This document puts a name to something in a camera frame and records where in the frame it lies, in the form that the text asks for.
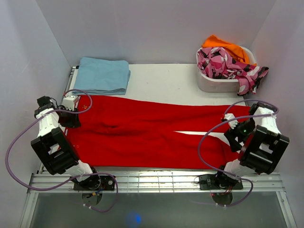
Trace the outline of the red trousers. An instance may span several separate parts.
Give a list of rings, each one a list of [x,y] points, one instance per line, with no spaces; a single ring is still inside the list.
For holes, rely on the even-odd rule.
[[[81,126],[66,129],[80,160],[91,166],[209,169],[238,158],[218,137],[224,105],[162,104],[113,96],[81,96]]]

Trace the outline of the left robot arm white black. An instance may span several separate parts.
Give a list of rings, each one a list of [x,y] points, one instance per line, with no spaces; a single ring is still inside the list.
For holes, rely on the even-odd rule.
[[[81,126],[77,114],[79,97],[63,98],[62,105],[49,96],[37,99],[38,109],[34,117],[38,120],[39,132],[31,141],[31,147],[47,171],[54,174],[68,174],[75,177],[72,182],[88,190],[100,190],[101,179],[96,170],[80,160],[75,147],[67,139],[66,128]]]

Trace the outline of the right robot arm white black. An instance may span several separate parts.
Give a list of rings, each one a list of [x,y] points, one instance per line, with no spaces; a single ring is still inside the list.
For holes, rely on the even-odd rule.
[[[232,152],[238,158],[220,167],[214,183],[220,189],[241,189],[239,177],[256,173],[271,174],[290,140],[279,131],[276,124],[277,108],[257,102],[250,107],[249,119],[239,122],[233,114],[225,114],[229,129],[224,133]]]

